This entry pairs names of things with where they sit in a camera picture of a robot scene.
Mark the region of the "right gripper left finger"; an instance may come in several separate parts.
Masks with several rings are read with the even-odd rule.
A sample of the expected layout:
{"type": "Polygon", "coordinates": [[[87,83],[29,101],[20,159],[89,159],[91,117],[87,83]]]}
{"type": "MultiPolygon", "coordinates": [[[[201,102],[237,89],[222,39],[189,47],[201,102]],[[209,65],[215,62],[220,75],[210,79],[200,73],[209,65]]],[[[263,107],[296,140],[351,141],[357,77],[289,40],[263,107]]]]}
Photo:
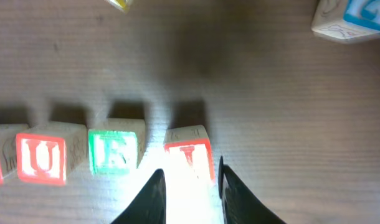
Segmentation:
{"type": "Polygon", "coordinates": [[[163,169],[156,169],[129,206],[112,224],[165,224],[166,181],[163,169]]]}

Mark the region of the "red E block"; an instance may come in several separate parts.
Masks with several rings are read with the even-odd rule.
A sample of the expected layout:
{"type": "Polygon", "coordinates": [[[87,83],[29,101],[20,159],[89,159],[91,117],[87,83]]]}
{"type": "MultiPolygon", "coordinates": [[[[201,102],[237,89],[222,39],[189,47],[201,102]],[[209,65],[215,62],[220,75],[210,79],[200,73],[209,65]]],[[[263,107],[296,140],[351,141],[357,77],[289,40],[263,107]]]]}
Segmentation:
{"type": "Polygon", "coordinates": [[[0,185],[17,177],[16,135],[27,124],[0,124],[0,185]]]}

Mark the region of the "red U block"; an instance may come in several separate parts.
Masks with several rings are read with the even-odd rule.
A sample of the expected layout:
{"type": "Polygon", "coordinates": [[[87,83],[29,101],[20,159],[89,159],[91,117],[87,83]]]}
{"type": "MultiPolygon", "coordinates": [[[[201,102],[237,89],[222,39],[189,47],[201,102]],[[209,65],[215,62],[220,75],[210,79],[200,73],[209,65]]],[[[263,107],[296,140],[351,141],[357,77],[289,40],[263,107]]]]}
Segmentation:
{"type": "Polygon", "coordinates": [[[87,127],[51,121],[16,134],[17,174],[32,184],[65,185],[87,159],[87,127]]]}

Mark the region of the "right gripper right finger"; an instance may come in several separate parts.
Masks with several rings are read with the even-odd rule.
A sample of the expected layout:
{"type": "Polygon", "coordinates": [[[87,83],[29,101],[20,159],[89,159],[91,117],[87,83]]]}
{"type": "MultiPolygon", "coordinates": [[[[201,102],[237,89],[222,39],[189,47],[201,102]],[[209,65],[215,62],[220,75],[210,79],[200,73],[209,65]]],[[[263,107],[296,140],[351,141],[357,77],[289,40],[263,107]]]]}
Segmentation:
{"type": "Polygon", "coordinates": [[[285,224],[252,193],[227,164],[224,164],[222,156],[219,160],[217,183],[225,224],[285,224]]]}

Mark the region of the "red I block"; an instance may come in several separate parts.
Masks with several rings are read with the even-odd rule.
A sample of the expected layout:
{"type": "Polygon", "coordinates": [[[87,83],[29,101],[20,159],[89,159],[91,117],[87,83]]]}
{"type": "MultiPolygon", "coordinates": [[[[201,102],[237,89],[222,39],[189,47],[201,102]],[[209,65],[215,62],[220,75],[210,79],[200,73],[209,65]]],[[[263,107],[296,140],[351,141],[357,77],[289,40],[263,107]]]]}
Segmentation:
{"type": "Polygon", "coordinates": [[[215,181],[212,147],[203,125],[168,129],[163,142],[164,150],[180,164],[208,183],[215,181]]]}

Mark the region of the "green R block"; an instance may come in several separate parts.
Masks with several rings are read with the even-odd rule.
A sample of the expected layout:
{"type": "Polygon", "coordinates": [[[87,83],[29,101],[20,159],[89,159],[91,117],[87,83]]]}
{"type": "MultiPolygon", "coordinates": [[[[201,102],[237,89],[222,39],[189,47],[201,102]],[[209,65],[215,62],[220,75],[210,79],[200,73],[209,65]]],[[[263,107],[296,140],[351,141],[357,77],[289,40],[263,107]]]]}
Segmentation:
{"type": "Polygon", "coordinates": [[[88,130],[93,175],[127,175],[139,168],[146,152],[143,119],[108,118],[88,130]]]}

